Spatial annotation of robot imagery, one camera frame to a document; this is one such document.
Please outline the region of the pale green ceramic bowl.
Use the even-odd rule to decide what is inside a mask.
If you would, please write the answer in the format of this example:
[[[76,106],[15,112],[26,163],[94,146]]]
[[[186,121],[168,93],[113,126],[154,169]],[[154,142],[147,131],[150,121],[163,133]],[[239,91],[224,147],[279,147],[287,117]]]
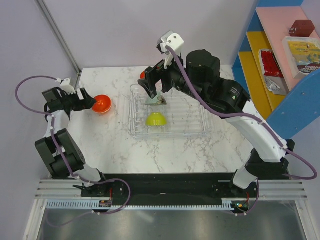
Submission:
[[[155,98],[148,97],[145,101],[145,105],[147,105],[147,106],[165,106],[165,105],[167,105],[167,101],[161,94],[158,94]]]

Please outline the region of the yellow-green bowl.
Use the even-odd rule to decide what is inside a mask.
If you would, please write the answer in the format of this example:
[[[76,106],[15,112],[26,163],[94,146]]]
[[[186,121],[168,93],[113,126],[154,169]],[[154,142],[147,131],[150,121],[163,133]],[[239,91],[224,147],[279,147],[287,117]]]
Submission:
[[[147,126],[165,126],[167,119],[161,112],[151,112],[146,118],[145,124]]]

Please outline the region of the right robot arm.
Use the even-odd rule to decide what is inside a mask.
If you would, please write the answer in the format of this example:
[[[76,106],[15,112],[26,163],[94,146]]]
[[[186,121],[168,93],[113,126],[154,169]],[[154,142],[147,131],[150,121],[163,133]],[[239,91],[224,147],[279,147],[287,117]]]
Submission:
[[[242,196],[257,179],[284,179],[289,162],[286,150],[294,150],[295,142],[278,136],[269,125],[262,123],[263,117],[256,109],[246,90],[236,81],[220,76],[220,59],[202,50],[190,52],[186,60],[181,58],[165,67],[162,60],[144,71],[138,84],[150,98],[157,96],[156,83],[161,82],[162,92],[176,89],[191,98],[190,90],[179,64],[186,63],[184,71],[200,96],[200,104],[208,105],[222,120],[238,129],[252,144],[253,149],[245,165],[238,169],[229,184],[229,191],[235,197]]]

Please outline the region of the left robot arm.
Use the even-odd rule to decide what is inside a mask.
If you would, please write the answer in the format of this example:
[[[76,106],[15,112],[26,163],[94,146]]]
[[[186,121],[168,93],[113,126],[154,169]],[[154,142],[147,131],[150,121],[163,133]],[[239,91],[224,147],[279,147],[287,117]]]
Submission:
[[[72,178],[82,182],[99,197],[106,196],[110,185],[96,168],[90,167],[85,157],[68,132],[72,112],[91,109],[96,100],[84,88],[77,93],[67,93],[60,87],[54,87],[42,93],[47,130],[45,135],[35,142],[35,148],[53,179]]]

